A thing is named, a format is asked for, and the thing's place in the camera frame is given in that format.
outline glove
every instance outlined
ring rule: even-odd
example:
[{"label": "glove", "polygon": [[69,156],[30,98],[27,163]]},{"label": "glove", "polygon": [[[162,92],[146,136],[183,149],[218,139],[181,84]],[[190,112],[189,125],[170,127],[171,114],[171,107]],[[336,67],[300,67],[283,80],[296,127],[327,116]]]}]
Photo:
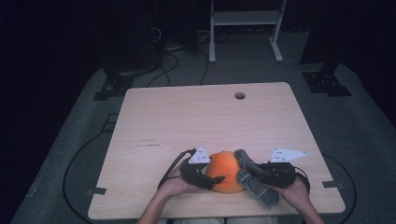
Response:
[{"label": "glove", "polygon": [[260,166],[248,156],[244,149],[236,150],[234,155],[241,167],[236,174],[239,183],[268,209],[271,209],[279,201],[279,194],[273,189],[265,187],[257,176],[251,174],[251,172],[260,171]]}]

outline floor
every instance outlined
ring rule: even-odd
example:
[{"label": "floor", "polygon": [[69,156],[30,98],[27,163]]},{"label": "floor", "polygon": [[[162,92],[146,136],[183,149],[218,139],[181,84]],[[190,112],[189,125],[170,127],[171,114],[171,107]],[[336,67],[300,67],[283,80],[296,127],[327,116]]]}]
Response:
[{"label": "floor", "polygon": [[[322,215],[326,223],[393,223],[396,130],[358,76],[342,64],[335,75],[351,96],[330,97],[309,90],[302,72],[318,71],[322,64],[299,64],[308,32],[280,33],[283,63],[275,61],[270,35],[235,35],[239,41],[217,44],[213,64],[207,63],[204,42],[202,51],[173,52],[163,57],[168,77],[159,76],[163,70],[157,69],[136,78],[132,88],[288,82],[346,204],[341,214]],[[12,223],[134,223],[87,216],[111,139],[111,132],[102,130],[111,129],[122,105],[122,97],[92,100],[105,80],[103,70],[92,74]],[[280,217],[279,223],[302,221],[291,216]]]}]

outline desk leg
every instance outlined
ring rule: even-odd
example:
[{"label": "desk leg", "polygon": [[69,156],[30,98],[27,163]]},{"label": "desk leg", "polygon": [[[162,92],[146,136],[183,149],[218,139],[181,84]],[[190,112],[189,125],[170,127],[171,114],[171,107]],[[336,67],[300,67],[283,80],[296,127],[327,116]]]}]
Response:
[{"label": "desk leg", "polygon": [[215,52],[215,4],[214,0],[211,1],[210,6],[210,42],[209,42],[209,62],[216,62]]},{"label": "desk leg", "polygon": [[279,31],[280,31],[280,25],[282,24],[283,20],[283,15],[285,14],[285,7],[286,3],[288,0],[283,0],[282,5],[280,7],[279,13],[277,14],[276,18],[276,27],[275,27],[275,33],[273,37],[270,37],[270,43],[271,43],[271,48],[273,49],[273,52],[275,54],[276,61],[278,63],[283,63],[283,57],[282,54],[280,54],[279,47],[277,46],[277,37],[279,36]]}]

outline white metal frame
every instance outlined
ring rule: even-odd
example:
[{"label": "white metal frame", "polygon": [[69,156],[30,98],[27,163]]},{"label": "white metal frame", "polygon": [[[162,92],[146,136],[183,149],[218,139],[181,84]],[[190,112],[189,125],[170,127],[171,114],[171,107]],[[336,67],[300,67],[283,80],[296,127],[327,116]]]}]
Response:
[{"label": "white metal frame", "polygon": [[282,0],[280,10],[267,11],[227,11],[215,12],[214,0],[211,0],[210,15],[210,42],[209,42],[209,61],[216,62],[215,51],[215,26],[217,25],[263,25],[274,24],[276,26],[274,36],[269,37],[271,48],[278,63],[283,62],[277,46],[277,38],[279,36],[280,25],[285,13],[287,0]]}]

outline table surface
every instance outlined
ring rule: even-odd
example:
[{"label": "table surface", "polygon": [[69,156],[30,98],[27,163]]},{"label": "table surface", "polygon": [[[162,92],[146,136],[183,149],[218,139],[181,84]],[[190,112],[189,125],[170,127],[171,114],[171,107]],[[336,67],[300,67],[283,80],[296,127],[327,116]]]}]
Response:
[{"label": "table surface", "polygon": [[[291,163],[308,175],[312,203],[322,214],[345,210],[338,189],[323,187],[332,176],[289,84],[253,83],[128,90],[96,186],[106,193],[93,195],[89,217],[139,218],[174,159],[199,146],[208,154],[242,148],[257,163],[276,147],[306,151]],[[282,199],[268,210],[247,190],[185,193],[163,210],[163,217],[290,214]]]}]

